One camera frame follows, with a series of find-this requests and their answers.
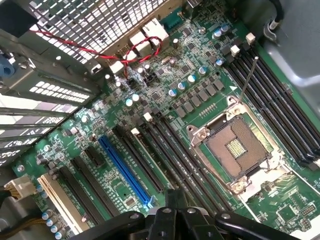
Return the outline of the blue expansion slot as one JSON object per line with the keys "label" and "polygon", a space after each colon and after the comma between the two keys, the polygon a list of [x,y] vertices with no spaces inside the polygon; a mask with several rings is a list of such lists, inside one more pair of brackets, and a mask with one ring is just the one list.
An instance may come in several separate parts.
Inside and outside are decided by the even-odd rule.
{"label": "blue expansion slot", "polygon": [[152,197],[149,196],[148,193],[145,191],[145,189],[142,187],[140,182],[134,176],[134,174],[132,173],[128,165],[124,162],[122,156],[119,154],[118,150],[115,148],[112,142],[108,139],[108,137],[106,135],[103,135],[98,138],[98,142],[100,146],[103,148],[103,150],[105,151],[105,153],[107,154],[107,156],[111,159],[113,164],[116,166],[118,171],[127,181],[127,183],[130,185],[133,192],[142,202],[142,205],[144,206],[144,208],[145,209],[152,208],[153,207]]}

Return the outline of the long black expansion slot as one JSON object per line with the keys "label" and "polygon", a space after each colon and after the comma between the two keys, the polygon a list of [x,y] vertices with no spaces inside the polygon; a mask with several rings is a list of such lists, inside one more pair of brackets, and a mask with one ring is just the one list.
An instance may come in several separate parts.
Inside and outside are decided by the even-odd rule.
{"label": "long black expansion slot", "polygon": [[116,125],[112,128],[113,134],[122,143],[134,162],[138,165],[144,176],[149,180],[154,189],[158,193],[162,193],[165,190],[165,186],[161,180],[154,173],[153,168],[149,165],[148,161],[140,153],[138,147],[135,145],[134,140],[130,137],[130,134],[120,125]]}
{"label": "long black expansion slot", "polygon": [[73,176],[70,170],[63,166],[59,169],[59,175],[70,189],[75,199],[79,202],[80,206],[84,209],[85,213],[90,217],[95,225],[102,224],[105,219],[98,211],[90,197],[81,187],[77,179]]}
{"label": "long black expansion slot", "polygon": [[108,212],[108,214],[111,217],[119,216],[121,213],[116,208],[113,201],[110,199],[110,197],[107,195],[103,187],[99,184],[98,180],[95,178],[93,173],[90,171],[90,169],[87,167],[85,162],[80,156],[77,156],[73,158],[71,161],[71,164],[73,167],[82,174],[82,176],[85,178],[88,185],[91,187],[92,191],[94,192],[95,196],[98,198],[98,200],[101,202],[105,210]]}

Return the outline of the CPU socket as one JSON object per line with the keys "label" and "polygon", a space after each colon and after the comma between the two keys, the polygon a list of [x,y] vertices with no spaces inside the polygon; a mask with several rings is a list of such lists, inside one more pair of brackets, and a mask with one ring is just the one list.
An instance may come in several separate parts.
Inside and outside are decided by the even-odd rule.
{"label": "CPU socket", "polygon": [[214,177],[241,201],[289,173],[285,153],[250,108],[228,96],[227,108],[202,126],[186,128],[190,146]]}

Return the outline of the short black expansion slot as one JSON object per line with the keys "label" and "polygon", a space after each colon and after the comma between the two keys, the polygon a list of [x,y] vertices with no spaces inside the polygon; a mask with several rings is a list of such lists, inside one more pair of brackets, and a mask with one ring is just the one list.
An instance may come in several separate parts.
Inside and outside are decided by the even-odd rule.
{"label": "short black expansion slot", "polygon": [[95,167],[100,167],[105,163],[104,158],[93,146],[88,146],[84,152]]}

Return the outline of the cream expansion slot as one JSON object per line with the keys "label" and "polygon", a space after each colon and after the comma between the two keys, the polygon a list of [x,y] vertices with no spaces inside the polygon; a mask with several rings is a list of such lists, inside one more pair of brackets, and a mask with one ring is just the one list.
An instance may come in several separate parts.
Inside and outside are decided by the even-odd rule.
{"label": "cream expansion slot", "polygon": [[80,212],[56,180],[52,180],[52,177],[45,173],[38,177],[37,181],[75,235],[90,228],[86,222],[82,222]]}

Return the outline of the white power connector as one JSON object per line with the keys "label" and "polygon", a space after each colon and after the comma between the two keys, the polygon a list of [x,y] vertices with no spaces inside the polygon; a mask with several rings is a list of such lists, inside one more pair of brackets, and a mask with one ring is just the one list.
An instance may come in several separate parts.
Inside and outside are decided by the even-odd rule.
{"label": "white power connector", "polygon": [[9,181],[4,185],[4,189],[11,193],[16,202],[37,192],[35,185],[27,175]]}

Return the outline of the green motherboard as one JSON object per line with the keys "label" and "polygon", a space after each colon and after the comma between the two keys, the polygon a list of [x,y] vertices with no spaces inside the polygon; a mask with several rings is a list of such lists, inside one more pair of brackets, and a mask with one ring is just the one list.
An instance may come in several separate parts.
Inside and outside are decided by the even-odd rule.
{"label": "green motherboard", "polygon": [[320,240],[320,119],[224,0],[160,24],[161,52],[115,62],[95,101],[15,165],[35,186],[29,240],[72,240],[171,190],[208,214],[232,211]]}

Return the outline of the thin metal locking lever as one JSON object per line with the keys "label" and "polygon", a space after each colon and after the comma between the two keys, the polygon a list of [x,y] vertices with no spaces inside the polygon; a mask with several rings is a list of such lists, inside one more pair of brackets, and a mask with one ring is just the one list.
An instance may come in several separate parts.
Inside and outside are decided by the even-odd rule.
{"label": "thin metal locking lever", "polygon": [[254,59],[253,59],[252,66],[250,68],[249,74],[247,75],[247,78],[246,78],[246,80],[244,82],[244,86],[243,86],[243,88],[241,90],[241,93],[240,93],[240,96],[239,96],[239,101],[238,101],[239,103],[242,102],[243,96],[245,95],[246,89],[247,89],[247,87],[249,85],[249,81],[250,81],[250,79],[251,79],[251,77],[252,77],[252,75],[254,73],[254,70],[256,68],[258,60],[259,60],[259,57],[255,56]]}

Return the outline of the open PC case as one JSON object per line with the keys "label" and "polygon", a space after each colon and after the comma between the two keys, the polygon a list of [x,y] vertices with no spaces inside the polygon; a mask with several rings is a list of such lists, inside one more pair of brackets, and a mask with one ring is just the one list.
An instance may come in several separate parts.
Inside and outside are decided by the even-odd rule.
{"label": "open PC case", "polygon": [[[169,38],[147,36],[156,18]],[[320,117],[320,0],[0,0],[0,169],[102,96],[159,98],[254,41]]]}

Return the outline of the blue slot latch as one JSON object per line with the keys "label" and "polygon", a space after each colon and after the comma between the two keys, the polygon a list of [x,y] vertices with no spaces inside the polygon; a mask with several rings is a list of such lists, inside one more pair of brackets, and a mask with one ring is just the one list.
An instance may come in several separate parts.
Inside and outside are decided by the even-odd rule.
{"label": "blue slot latch", "polygon": [[0,77],[9,78],[15,73],[14,66],[0,53]]}

